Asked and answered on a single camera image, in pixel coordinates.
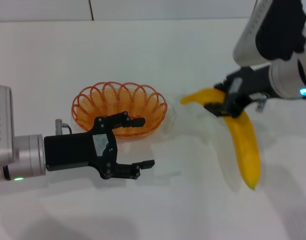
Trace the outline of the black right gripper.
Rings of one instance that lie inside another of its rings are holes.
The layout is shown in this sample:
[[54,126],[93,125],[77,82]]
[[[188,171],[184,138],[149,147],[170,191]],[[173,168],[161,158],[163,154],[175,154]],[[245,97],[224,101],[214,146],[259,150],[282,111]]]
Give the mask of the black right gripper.
[[225,92],[224,103],[210,102],[204,108],[217,117],[238,117],[246,106],[261,97],[273,97],[269,81],[269,66],[253,70],[250,67],[240,68],[228,75],[226,80],[217,83],[214,88]]

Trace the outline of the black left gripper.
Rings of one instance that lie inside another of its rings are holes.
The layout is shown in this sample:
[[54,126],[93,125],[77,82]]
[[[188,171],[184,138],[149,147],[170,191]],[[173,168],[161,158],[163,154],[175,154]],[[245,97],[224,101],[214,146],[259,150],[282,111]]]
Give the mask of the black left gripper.
[[155,160],[132,164],[117,163],[117,143],[112,132],[118,128],[139,128],[145,125],[143,117],[130,118],[128,112],[95,118],[88,132],[47,136],[44,138],[48,171],[93,167],[103,179],[137,179],[140,170],[151,169]]

